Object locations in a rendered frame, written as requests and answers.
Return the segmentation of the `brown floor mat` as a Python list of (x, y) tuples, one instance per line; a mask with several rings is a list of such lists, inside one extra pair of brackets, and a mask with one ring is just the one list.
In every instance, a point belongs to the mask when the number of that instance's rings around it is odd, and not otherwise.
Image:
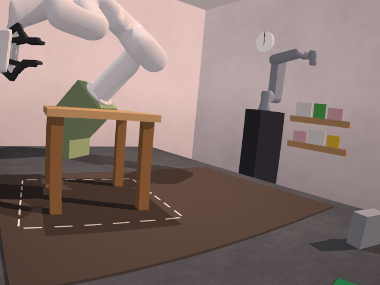
[(138, 210), (137, 171), (123, 173), (123, 186), (113, 185), (113, 172), (62, 173), (62, 214), (52, 215), (45, 174), (0, 175), (9, 285), (71, 285), (142, 270), (334, 207), (208, 167), (189, 167), (151, 170), (149, 209)]

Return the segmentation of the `wooden stool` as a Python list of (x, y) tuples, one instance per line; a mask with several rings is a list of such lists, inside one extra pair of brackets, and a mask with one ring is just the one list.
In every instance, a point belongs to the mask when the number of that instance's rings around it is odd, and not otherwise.
[[(113, 112), (115, 110), (51, 106), (43, 111), (46, 122), (45, 188), (49, 188), (49, 211), (62, 214), (62, 143), (64, 117), (116, 120), (115, 149), (113, 161), (113, 185), (123, 186), (127, 121), (140, 121), (138, 143), (137, 180), (135, 207), (148, 210), (150, 197), (151, 161), (153, 153), (154, 123), (161, 122), (161, 115), (149, 113)], [(51, 116), (51, 117), (50, 117)], [(51, 119), (51, 121), (50, 121)], [(50, 142), (50, 148), (49, 148)]]

